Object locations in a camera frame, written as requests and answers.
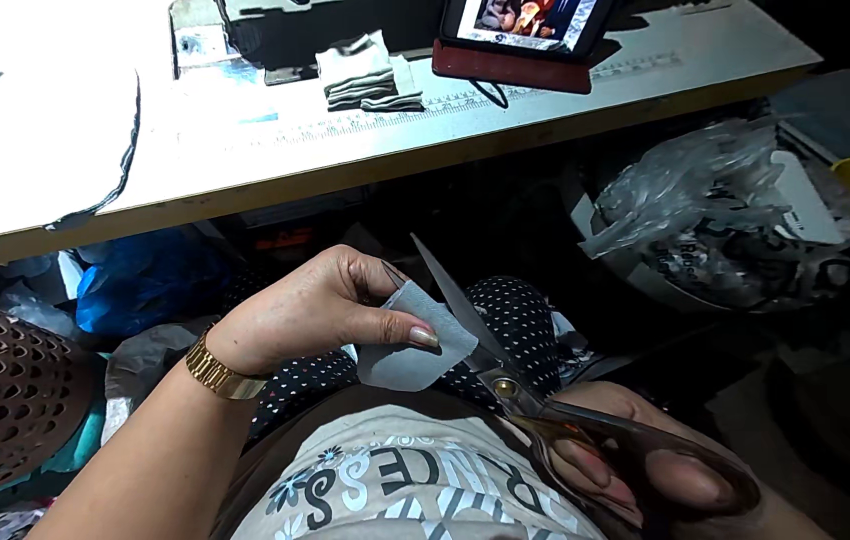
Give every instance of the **brown phone stand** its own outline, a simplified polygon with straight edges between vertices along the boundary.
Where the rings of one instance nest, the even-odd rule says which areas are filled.
[[[592,92],[587,64],[463,49],[441,43],[438,39],[431,45],[431,71],[442,77],[545,91]]]

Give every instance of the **hand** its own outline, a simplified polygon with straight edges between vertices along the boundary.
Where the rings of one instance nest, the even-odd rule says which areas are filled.
[[[600,411],[658,428],[699,445],[751,469],[730,449],[676,421],[635,392],[610,382],[584,382],[571,386],[551,399],[592,411]],[[555,472],[568,485],[590,495],[609,497],[641,519],[635,495],[628,485],[599,459],[578,443],[559,440],[550,448]],[[646,459],[649,482],[665,498],[697,510],[721,510],[734,502],[734,490],[718,472],[702,461],[669,450],[652,452]],[[717,517],[700,522],[676,523],[676,538],[789,538],[825,539],[827,534],[802,512],[770,488],[758,482],[763,501],[743,516]]]
[[[418,317],[359,303],[395,290],[381,259],[335,246],[232,309],[209,330],[206,346],[243,375],[349,343],[437,346],[439,338]]]

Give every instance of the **polka dot pants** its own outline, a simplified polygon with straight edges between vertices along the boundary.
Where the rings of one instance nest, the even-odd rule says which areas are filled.
[[[264,286],[251,287],[255,290],[248,294]],[[513,368],[541,395],[558,391],[557,343],[549,306],[539,291],[521,279],[496,276],[479,281],[466,294],[511,355]],[[340,350],[286,360],[259,394],[248,438],[265,436],[338,390],[358,383],[355,362]],[[443,374],[431,388],[502,413],[498,401],[464,362]]]

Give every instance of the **gold wristwatch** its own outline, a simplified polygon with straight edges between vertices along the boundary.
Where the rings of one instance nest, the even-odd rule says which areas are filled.
[[[215,392],[215,395],[229,400],[250,400],[258,395],[265,386],[263,375],[246,376],[228,369],[205,348],[206,336],[207,329],[185,354],[185,365],[191,376]]]

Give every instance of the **stack of fabric pieces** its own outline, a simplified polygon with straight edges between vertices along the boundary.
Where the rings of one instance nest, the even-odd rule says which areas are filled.
[[[421,110],[421,90],[402,55],[389,57],[382,30],[335,43],[315,56],[329,111]]]

